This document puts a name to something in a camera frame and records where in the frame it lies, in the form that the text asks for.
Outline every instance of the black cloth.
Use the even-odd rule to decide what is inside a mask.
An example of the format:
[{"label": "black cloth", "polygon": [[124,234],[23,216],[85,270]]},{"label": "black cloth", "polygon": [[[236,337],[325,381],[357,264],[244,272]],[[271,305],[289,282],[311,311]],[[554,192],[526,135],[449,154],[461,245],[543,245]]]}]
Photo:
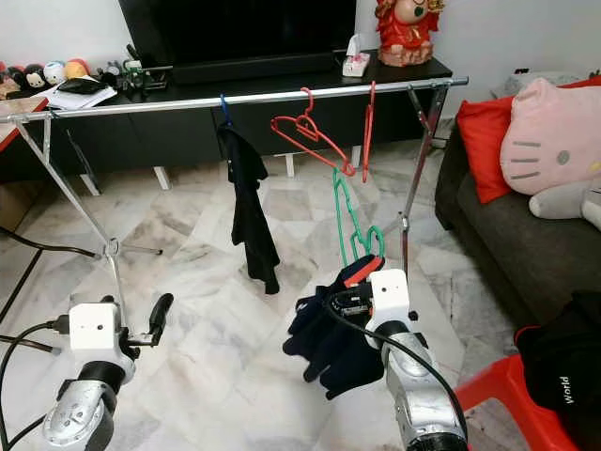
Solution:
[{"label": "black cloth", "polygon": [[[309,361],[303,377],[307,382],[319,377],[321,384],[328,389],[327,399],[377,381],[384,375],[380,352],[369,346],[361,332],[332,319],[323,307],[323,303],[333,293],[347,289],[345,281],[374,258],[361,258],[344,268],[329,287],[317,287],[315,296],[297,302],[297,316],[288,329],[292,337],[284,343],[284,352],[288,355],[301,355]],[[383,265],[382,259],[375,271]],[[365,313],[348,319],[364,327],[370,316]]]},{"label": "black cloth", "polygon": [[244,241],[248,275],[265,282],[265,292],[280,290],[274,267],[280,263],[256,190],[267,169],[256,150],[232,127],[223,124],[217,136],[227,155],[228,179],[236,190],[232,242]]},{"label": "black cloth", "polygon": [[531,398],[556,411],[582,450],[601,443],[601,292],[579,291],[549,324],[516,334]]}]

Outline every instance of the red plastic chair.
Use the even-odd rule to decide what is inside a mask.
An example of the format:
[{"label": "red plastic chair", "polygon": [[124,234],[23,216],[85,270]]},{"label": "red plastic chair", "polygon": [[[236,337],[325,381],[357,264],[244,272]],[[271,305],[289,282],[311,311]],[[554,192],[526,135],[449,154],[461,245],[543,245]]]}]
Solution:
[{"label": "red plastic chair", "polygon": [[467,411],[495,398],[512,414],[532,451],[578,451],[554,411],[534,404],[524,381],[519,355],[500,360],[457,389]]}]

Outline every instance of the clothes drying rack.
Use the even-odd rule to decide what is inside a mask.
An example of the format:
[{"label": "clothes drying rack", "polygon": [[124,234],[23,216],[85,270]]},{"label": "clothes drying rack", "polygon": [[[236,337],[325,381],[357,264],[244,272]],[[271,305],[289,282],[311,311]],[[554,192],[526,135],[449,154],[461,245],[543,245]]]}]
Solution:
[{"label": "clothes drying rack", "polygon": [[[405,207],[399,212],[398,225],[401,232],[401,257],[402,266],[405,274],[408,273],[408,233],[410,228],[409,216],[415,195],[424,170],[425,157],[427,156],[434,139],[437,124],[439,122],[440,113],[444,104],[447,92],[452,86],[464,86],[469,82],[468,77],[456,78],[434,78],[427,80],[417,80],[412,82],[386,83],[376,85],[375,91],[377,94],[392,93],[392,92],[407,92],[413,104],[417,117],[424,128],[424,136],[420,147],[419,156],[413,179],[409,187]],[[431,89],[434,91],[433,99],[428,111],[425,114],[422,105],[415,91],[422,89]],[[361,86],[345,86],[326,89],[317,89],[312,91],[314,99],[326,99],[335,97],[359,96],[371,93],[372,86],[370,84]],[[307,93],[303,91],[289,91],[268,94],[253,94],[246,96],[225,97],[224,100],[230,104],[243,103],[269,103],[277,101],[301,101],[307,99]],[[0,117],[0,123],[12,123],[21,133],[25,142],[31,147],[36,157],[41,161],[54,182],[58,185],[69,202],[77,209],[90,225],[94,233],[100,238],[103,243],[102,256],[105,257],[112,268],[113,275],[116,280],[116,297],[121,305],[123,322],[125,320],[125,300],[123,297],[123,288],[119,276],[118,258],[122,252],[139,252],[160,255],[160,249],[147,249],[122,244],[117,238],[111,238],[107,235],[100,223],[92,215],[90,210],[85,206],[82,199],[75,193],[68,180],[54,167],[51,161],[51,129],[52,121],[60,118],[68,117],[99,117],[111,115],[127,115],[133,113],[148,113],[159,111],[176,111],[186,109],[202,109],[213,108],[222,105],[222,98],[196,99],[187,101],[164,101],[164,102],[149,102],[132,105],[116,105],[116,106],[101,106],[93,108],[85,108],[81,110],[69,111],[44,111],[38,113],[16,114]],[[43,121],[43,137],[41,147],[32,137],[30,132],[25,128],[28,122]]]}]

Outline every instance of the hello kitty pillow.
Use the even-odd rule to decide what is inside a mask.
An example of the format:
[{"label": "hello kitty pillow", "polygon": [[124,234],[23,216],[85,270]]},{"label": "hello kitty pillow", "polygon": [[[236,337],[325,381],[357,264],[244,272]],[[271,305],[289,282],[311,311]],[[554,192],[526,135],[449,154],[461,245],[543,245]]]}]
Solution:
[{"label": "hello kitty pillow", "polygon": [[501,170],[523,194],[601,176],[601,87],[560,89],[539,78],[524,88],[513,102]]}]

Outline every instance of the television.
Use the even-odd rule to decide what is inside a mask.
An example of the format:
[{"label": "television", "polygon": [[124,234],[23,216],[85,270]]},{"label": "television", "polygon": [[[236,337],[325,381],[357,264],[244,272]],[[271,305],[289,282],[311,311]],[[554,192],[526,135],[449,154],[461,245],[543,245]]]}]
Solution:
[{"label": "television", "polygon": [[356,0],[119,0],[145,68],[181,83],[331,69]]}]

